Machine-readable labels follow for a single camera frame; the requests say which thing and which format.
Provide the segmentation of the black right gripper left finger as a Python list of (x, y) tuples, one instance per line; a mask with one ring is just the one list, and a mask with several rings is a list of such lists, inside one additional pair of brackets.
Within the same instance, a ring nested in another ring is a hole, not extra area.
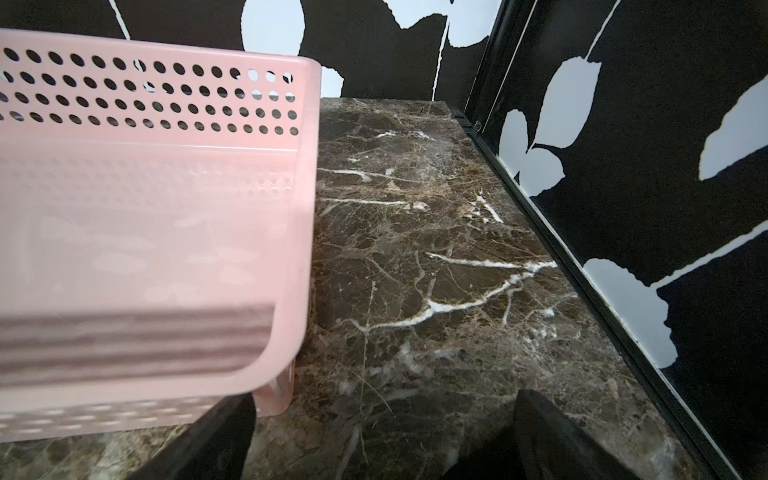
[(225, 397), (129, 477), (239, 480), (256, 420), (250, 393)]

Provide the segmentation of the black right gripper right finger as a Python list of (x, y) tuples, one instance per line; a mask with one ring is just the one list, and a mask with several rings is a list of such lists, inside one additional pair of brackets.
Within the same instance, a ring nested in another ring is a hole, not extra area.
[(636, 479), (557, 406), (532, 389), (518, 392), (512, 422), (460, 459), (445, 479)]

